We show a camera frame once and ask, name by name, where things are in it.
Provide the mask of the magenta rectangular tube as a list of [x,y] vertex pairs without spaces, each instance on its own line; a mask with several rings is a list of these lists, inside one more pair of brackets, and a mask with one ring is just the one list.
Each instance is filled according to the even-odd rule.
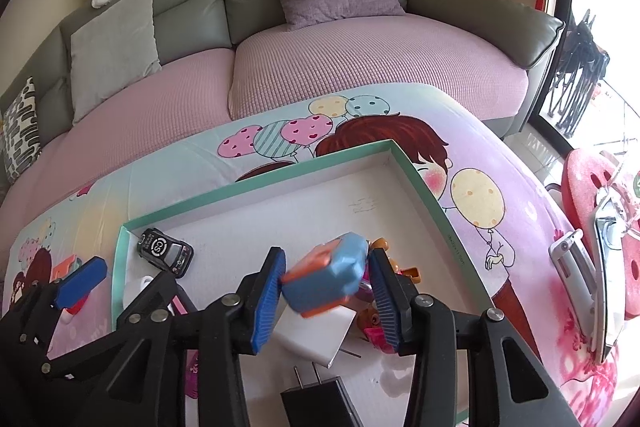
[[[176,296],[171,306],[177,314],[188,314],[196,311],[196,306],[186,296]],[[186,381],[184,393],[191,399],[198,397],[198,350],[189,350],[186,354]]]

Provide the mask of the white cube charger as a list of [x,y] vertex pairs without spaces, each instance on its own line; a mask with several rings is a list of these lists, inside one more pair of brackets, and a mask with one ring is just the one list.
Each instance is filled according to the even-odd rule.
[[299,357],[329,369],[341,350],[356,311],[339,306],[314,317],[302,317],[286,307],[272,335],[280,345]]

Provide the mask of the black toy car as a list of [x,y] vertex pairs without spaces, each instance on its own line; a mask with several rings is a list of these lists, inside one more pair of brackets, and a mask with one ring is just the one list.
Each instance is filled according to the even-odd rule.
[[160,271],[172,274],[176,279],[186,275],[194,256],[191,245],[174,239],[157,228],[148,228],[142,232],[137,252],[142,259]]

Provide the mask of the black wall charger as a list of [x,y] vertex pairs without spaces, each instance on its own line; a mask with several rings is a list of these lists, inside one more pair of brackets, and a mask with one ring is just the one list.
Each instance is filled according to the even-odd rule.
[[360,416],[340,376],[322,379],[317,366],[313,383],[305,384],[297,366],[296,385],[280,393],[290,427],[362,427]]

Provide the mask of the teal rimmed cardboard tray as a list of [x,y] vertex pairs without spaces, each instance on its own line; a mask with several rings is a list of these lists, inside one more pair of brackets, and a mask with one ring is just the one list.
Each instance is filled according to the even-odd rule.
[[[125,223],[114,254],[114,327],[128,306],[126,285],[154,273],[134,250],[134,240],[149,227],[194,247],[179,284],[198,309],[235,291],[271,247],[285,251],[291,268],[314,246],[346,232],[387,239],[401,268],[419,269],[420,293],[450,309],[480,314],[492,303],[445,213],[390,141],[273,170]],[[363,426],[402,426],[410,360],[386,357],[358,338],[346,339],[346,349],[360,358],[339,353],[321,376],[341,376]],[[257,357],[240,360],[250,425],[288,426],[280,392],[295,384],[294,364],[303,377],[314,376],[310,362],[273,337]]]

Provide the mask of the black white patterned cushion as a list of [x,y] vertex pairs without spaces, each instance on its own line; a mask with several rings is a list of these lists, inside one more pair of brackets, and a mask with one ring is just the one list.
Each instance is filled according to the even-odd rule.
[[6,179],[13,184],[41,153],[36,111],[36,86],[28,77],[2,114],[2,161]]

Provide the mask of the cartoon couple printed cloth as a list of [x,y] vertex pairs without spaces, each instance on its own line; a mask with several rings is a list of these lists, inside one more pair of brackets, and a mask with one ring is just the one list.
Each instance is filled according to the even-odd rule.
[[524,162],[446,93],[416,83],[357,88],[241,119],[209,94],[136,86],[44,147],[1,206],[3,300],[40,249],[112,261],[127,221],[235,181],[346,148],[394,141],[433,192],[488,295],[535,343],[578,421],[610,409],[617,360],[596,364],[548,255],[570,229]]

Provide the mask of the pink sofa seat cover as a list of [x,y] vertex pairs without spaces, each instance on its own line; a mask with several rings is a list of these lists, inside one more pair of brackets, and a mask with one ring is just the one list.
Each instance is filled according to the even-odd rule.
[[315,96],[386,82],[436,87],[483,120],[513,117],[528,78],[495,46],[417,15],[251,36],[165,65],[71,126],[43,122],[35,165],[1,199],[2,244],[86,183],[192,134]]

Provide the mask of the red round stool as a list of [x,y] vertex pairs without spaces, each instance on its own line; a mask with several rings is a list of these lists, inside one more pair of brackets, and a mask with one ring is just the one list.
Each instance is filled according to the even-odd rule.
[[580,148],[565,159],[564,210],[585,234],[596,266],[603,342],[614,345],[624,322],[639,315],[639,157],[616,160]]

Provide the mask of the light grey cushion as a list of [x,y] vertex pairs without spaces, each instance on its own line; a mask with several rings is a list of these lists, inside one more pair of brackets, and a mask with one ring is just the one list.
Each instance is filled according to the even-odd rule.
[[93,109],[160,71],[153,0],[120,0],[70,36],[70,94],[78,124]]

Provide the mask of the black drying rack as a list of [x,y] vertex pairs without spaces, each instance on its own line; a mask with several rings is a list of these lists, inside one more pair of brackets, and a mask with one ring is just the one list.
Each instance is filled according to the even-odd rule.
[[596,18],[590,9],[580,20],[570,17],[559,62],[542,104],[542,116],[566,141],[573,138],[582,122],[610,62],[608,52],[593,37]]

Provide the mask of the grey green sofa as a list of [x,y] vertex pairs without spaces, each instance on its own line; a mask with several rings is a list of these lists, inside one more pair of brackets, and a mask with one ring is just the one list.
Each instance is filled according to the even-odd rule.
[[[562,35],[560,20],[511,0],[399,0],[399,16],[417,15],[462,29],[498,48],[526,72],[528,89],[513,117],[483,120],[498,135],[521,124],[539,81],[533,70],[544,66]],[[258,32],[286,24],[280,0],[154,0],[155,41],[160,62],[167,65],[211,49],[234,50]]]

